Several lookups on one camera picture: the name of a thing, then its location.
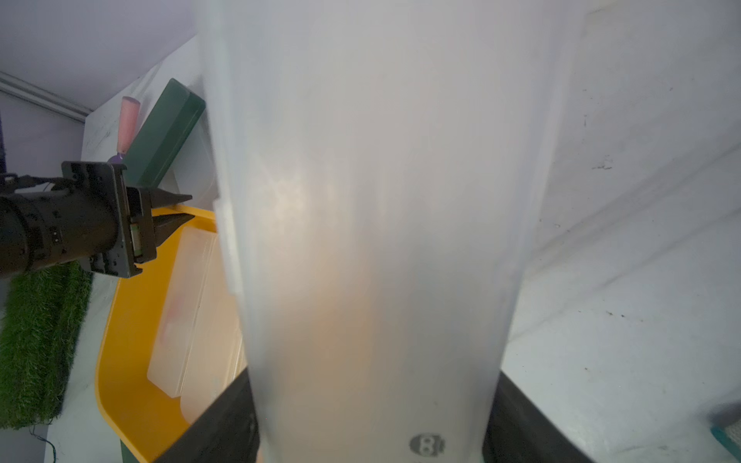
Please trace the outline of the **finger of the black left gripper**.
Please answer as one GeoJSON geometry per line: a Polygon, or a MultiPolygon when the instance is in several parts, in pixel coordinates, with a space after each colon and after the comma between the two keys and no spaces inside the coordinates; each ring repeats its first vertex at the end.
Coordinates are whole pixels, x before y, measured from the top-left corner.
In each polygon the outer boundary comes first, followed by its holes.
{"type": "Polygon", "coordinates": [[[191,195],[172,193],[159,188],[152,189],[153,208],[168,208],[168,206],[186,203],[191,199],[191,195]]]}
{"type": "Polygon", "coordinates": [[[164,243],[182,225],[193,218],[194,215],[183,212],[156,216],[152,220],[152,223],[154,223],[154,242],[164,243]]]}

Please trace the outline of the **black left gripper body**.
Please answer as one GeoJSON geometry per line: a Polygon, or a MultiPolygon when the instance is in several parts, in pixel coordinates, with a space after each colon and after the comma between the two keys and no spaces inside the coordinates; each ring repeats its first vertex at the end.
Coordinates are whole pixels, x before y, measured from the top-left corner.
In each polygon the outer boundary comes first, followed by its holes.
{"type": "Polygon", "coordinates": [[[118,278],[157,256],[150,193],[125,183],[125,166],[71,162],[59,177],[1,177],[1,275],[68,262],[118,278]]]}

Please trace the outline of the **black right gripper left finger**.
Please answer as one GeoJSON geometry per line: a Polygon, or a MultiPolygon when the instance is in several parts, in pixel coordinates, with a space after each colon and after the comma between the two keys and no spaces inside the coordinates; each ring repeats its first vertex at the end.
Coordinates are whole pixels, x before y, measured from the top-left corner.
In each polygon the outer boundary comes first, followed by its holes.
{"type": "Polygon", "coordinates": [[[247,368],[156,462],[258,461],[260,434],[247,368]]]}

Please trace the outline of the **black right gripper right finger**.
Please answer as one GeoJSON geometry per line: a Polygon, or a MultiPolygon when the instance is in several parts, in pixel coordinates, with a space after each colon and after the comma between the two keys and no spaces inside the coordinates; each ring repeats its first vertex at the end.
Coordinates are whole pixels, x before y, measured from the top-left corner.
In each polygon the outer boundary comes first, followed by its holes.
{"type": "Polygon", "coordinates": [[[592,462],[503,373],[482,445],[484,462],[592,462]]]}

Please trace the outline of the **yellow plastic tray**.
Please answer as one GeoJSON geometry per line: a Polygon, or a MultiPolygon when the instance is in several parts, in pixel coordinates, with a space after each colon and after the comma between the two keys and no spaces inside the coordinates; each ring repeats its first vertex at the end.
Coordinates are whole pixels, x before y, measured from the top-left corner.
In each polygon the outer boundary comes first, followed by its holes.
{"type": "MultiPolygon", "coordinates": [[[[156,259],[140,275],[119,281],[96,367],[100,413],[140,462],[156,461],[191,426],[181,414],[181,395],[168,397],[147,377],[181,232],[212,232],[220,245],[213,212],[184,212],[194,218],[158,248],[156,259]]],[[[246,369],[245,354],[242,341],[235,378],[246,369]]]]}

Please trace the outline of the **clear pencil case pink pen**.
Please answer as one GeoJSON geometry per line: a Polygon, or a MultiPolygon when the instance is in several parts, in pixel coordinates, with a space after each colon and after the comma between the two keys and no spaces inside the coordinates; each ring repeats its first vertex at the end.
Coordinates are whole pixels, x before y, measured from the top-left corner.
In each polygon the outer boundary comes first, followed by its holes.
{"type": "Polygon", "coordinates": [[[206,272],[216,234],[196,228],[181,232],[147,377],[165,395],[181,395],[206,272]]]}

